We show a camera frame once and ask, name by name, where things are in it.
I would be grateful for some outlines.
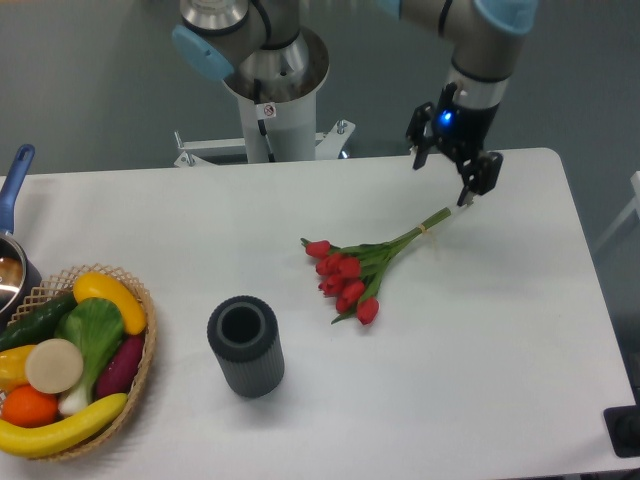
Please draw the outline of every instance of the bok choy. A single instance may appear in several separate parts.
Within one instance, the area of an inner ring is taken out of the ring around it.
[[[60,321],[56,337],[69,340],[78,347],[84,360],[82,377],[60,399],[62,415],[73,415],[93,401],[93,386],[118,350],[123,333],[120,310],[102,298],[80,302]]]

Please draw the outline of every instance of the green vegetable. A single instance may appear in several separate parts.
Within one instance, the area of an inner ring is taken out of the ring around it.
[[[42,304],[0,335],[0,352],[53,338],[62,316],[77,305],[73,293],[63,293]]]
[[[124,332],[120,310],[103,298],[89,298],[62,319],[56,337],[73,343],[84,360],[82,377],[62,396],[58,408],[64,416],[73,415],[93,400],[93,385],[116,353]]]

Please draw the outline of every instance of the blue light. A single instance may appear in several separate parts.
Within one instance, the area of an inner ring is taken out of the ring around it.
[[[440,125],[443,127],[448,127],[451,124],[451,120],[453,120],[453,114],[449,110],[445,110],[440,114]]]

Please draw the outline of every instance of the sticker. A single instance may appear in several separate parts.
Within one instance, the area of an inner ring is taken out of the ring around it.
[[[258,117],[258,120],[276,118],[277,113],[276,104],[273,102],[256,105],[256,116]]]

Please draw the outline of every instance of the yellow pepper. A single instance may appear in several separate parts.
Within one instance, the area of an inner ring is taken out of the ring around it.
[[[0,390],[10,392],[20,385],[29,383],[24,372],[24,364],[35,345],[12,348],[0,352]]]
[[[147,326],[147,317],[140,303],[127,287],[109,275],[99,272],[80,275],[73,285],[73,296],[78,303],[87,298],[104,298],[113,302],[120,310],[124,331],[129,335],[138,335]]]
[[[0,420],[0,450],[27,458],[53,455],[98,433],[120,415],[126,403],[126,394],[115,393],[71,417],[37,428],[16,427]]]

